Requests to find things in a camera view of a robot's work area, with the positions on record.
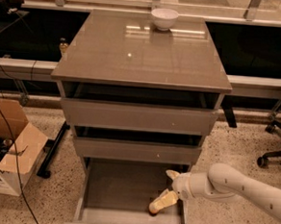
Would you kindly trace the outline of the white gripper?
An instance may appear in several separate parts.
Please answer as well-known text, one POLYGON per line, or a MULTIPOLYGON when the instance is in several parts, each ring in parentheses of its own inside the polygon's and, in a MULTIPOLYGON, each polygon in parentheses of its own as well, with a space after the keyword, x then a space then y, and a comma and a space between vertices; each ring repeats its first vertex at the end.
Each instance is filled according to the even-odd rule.
POLYGON ((175 170, 167 170, 166 175, 169 179, 173 180, 173 190, 166 189, 162 191, 159 197, 154 199, 148 206, 158 211, 175 205, 178 199, 186 201, 193 198, 190 185, 190 173, 180 174, 175 170))

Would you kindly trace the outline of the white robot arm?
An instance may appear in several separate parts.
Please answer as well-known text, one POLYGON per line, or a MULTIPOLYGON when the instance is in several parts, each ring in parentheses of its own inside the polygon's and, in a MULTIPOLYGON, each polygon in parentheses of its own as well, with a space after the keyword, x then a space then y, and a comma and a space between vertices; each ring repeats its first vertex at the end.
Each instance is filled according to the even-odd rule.
POLYGON ((219 162, 206 172, 180 174, 167 170, 166 174, 172 180, 172 189, 166 189, 149 204, 151 214, 175 205, 178 200, 204 197, 230 202, 243 197, 281 222, 281 189, 251 179, 230 165, 219 162))

